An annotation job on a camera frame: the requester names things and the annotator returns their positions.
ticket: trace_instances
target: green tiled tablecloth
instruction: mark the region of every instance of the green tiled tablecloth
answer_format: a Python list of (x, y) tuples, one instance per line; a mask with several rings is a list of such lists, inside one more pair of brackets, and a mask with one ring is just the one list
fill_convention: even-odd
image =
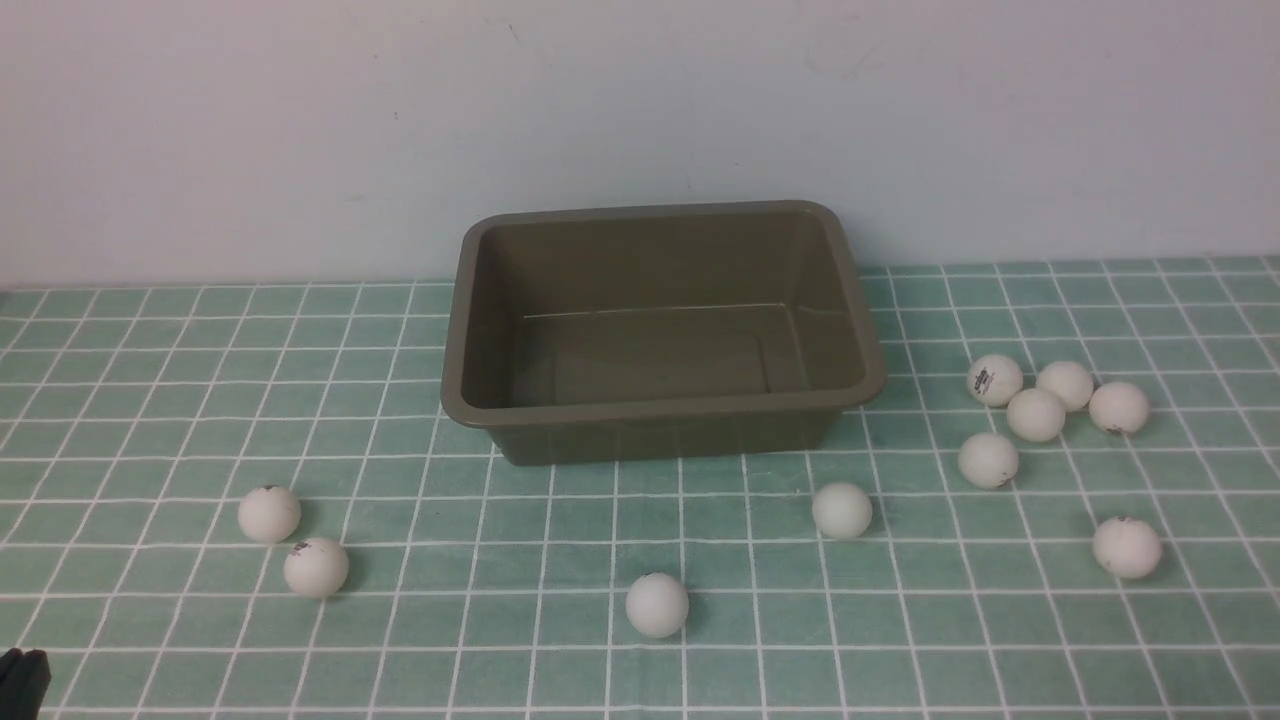
[[(439, 413), (448, 283), (0, 295), (0, 644), (45, 717), (1280, 717), (1280, 261), (869, 270), (892, 377), (808, 454), (512, 468)], [(957, 479), (969, 361), (1143, 387), (1011, 489)], [(820, 542), (809, 495), (877, 521)], [(291, 484), (347, 591), (288, 593), (236, 505)], [(1101, 519), (1169, 539), (1094, 564)], [(622, 612), (684, 577), (686, 630)]]

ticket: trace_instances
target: white ball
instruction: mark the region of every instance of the white ball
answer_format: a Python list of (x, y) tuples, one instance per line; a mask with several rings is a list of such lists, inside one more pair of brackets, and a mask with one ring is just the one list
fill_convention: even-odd
[(349, 569), (340, 544), (329, 538), (307, 538), (284, 559), (284, 582), (302, 597), (324, 600), (347, 582)]
[(1009, 401), (1009, 429), (1027, 442), (1048, 442), (1065, 424), (1062, 401), (1047, 389), (1024, 389)]
[(1151, 402), (1147, 395), (1133, 383), (1107, 383), (1093, 393), (1089, 401), (1089, 418), (1093, 424), (1114, 434), (1130, 434), (1147, 424)]
[(1125, 580), (1149, 575), (1161, 555), (1160, 536), (1137, 518), (1112, 518), (1093, 533), (1093, 557), (1107, 573)]
[(1004, 407), (1023, 389), (1023, 369), (1007, 355), (986, 355), (969, 368), (969, 395), (988, 407)]
[(1004, 436), (978, 433), (960, 446), (960, 474), (983, 489), (996, 489), (1018, 474), (1018, 448)]
[(627, 620), (648, 638), (680, 632), (689, 618), (689, 594), (680, 580), (666, 573), (641, 575), (627, 591)]
[(823, 486), (813, 496), (813, 523), (828, 538), (856, 538), (872, 524), (872, 498), (854, 483)]
[(1052, 392), (1068, 413), (1075, 413), (1093, 396), (1093, 375), (1079, 363), (1059, 360), (1044, 365), (1036, 375), (1036, 387)]
[(293, 534), (302, 520), (298, 497), (284, 486), (262, 486), (250, 491), (236, 514), (241, 530), (253, 542), (271, 544)]

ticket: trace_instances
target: plastic tray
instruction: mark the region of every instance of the plastic tray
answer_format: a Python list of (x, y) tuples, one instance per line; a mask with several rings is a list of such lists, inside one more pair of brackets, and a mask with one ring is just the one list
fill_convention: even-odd
[(620, 208), (467, 232), (442, 402), (538, 465), (810, 448), (884, 380), (827, 208)]

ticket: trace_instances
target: black object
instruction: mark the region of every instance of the black object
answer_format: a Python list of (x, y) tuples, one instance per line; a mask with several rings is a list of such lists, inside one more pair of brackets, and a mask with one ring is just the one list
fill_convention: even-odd
[(0, 657), (0, 719), (36, 720), (49, 689), (49, 656), (13, 648)]

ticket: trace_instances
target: tray bottom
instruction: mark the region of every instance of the tray bottom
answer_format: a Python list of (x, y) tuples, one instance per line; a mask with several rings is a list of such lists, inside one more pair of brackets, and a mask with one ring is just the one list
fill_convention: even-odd
[(531, 316), (516, 343), (521, 407), (806, 389), (781, 304)]

